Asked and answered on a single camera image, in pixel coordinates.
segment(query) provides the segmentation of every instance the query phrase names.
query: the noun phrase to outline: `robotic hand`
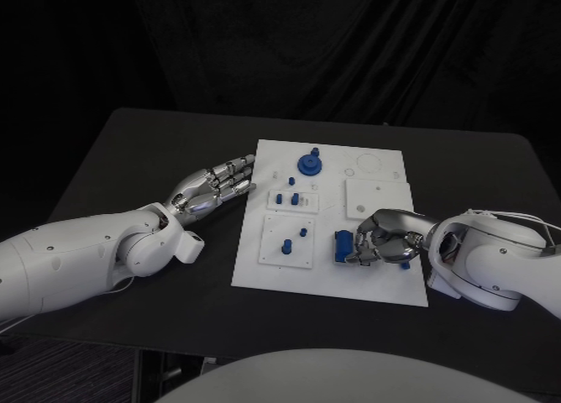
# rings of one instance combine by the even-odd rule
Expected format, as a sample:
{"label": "robotic hand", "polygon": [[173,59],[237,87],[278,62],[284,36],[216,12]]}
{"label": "robotic hand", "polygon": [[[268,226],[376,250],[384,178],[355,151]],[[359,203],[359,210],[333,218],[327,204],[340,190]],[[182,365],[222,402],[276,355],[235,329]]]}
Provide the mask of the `robotic hand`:
{"label": "robotic hand", "polygon": [[518,213],[469,210],[437,222],[412,212],[382,209],[356,229],[355,251],[345,262],[405,263],[422,250],[434,289],[500,311],[510,311],[525,295],[561,319],[561,244],[548,235],[546,246],[535,230],[496,216],[554,227]]}
{"label": "robotic hand", "polygon": [[152,275],[175,256],[192,263],[203,246],[183,226],[255,184],[247,155],[179,183],[163,204],[52,222],[0,243],[0,321],[54,311]]}

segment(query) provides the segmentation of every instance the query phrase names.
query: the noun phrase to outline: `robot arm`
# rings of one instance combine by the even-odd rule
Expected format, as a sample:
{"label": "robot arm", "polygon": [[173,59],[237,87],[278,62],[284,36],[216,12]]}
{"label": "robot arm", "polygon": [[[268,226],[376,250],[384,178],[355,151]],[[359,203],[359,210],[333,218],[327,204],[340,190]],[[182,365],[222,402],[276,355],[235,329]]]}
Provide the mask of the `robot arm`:
{"label": "robot arm", "polygon": [[378,210],[358,227],[353,246],[345,261],[363,265],[402,263],[427,251],[433,288],[502,311],[523,295],[561,319],[561,245],[546,246],[535,230],[487,212],[437,223],[412,212]]}
{"label": "robot arm", "polygon": [[0,321],[64,308],[152,275],[175,256],[192,263],[203,242],[183,226],[254,184],[247,155],[178,184],[167,201],[118,214],[52,222],[0,243]]}

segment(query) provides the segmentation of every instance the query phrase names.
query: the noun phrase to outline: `black table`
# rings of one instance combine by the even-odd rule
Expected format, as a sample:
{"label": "black table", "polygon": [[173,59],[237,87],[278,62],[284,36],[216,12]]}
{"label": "black table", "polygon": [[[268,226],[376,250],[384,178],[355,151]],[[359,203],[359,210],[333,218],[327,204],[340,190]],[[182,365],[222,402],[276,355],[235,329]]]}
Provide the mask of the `black table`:
{"label": "black table", "polygon": [[[556,193],[515,134],[134,109],[110,116],[49,221],[163,202],[186,174],[252,153],[257,139],[399,149],[417,212],[445,218],[487,208],[561,226]],[[234,199],[189,227],[205,240],[193,264],[173,259],[126,292],[34,317],[18,332],[235,359],[290,348],[360,349],[561,394],[561,321],[526,298],[500,312],[430,289],[418,308],[231,287],[244,205]]]}

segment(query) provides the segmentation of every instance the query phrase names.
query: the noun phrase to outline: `dark background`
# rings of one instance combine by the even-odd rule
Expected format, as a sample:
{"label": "dark background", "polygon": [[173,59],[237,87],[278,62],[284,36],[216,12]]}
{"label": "dark background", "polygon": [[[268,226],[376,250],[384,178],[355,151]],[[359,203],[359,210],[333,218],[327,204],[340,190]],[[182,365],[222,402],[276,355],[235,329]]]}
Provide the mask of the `dark background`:
{"label": "dark background", "polygon": [[519,133],[561,196],[561,1],[6,2],[0,240],[117,107]]}

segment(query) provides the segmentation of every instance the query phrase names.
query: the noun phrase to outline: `blue knob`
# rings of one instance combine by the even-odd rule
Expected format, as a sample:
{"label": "blue knob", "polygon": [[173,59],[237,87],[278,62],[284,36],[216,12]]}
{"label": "blue knob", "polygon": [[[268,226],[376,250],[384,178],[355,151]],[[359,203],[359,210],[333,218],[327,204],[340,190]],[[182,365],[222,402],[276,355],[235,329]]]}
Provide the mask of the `blue knob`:
{"label": "blue knob", "polygon": [[283,252],[283,254],[290,254],[290,249],[291,249],[291,240],[286,239],[280,251]]}
{"label": "blue knob", "polygon": [[322,162],[319,159],[319,149],[314,147],[310,154],[303,155],[296,163],[301,175],[313,176],[320,172]]}

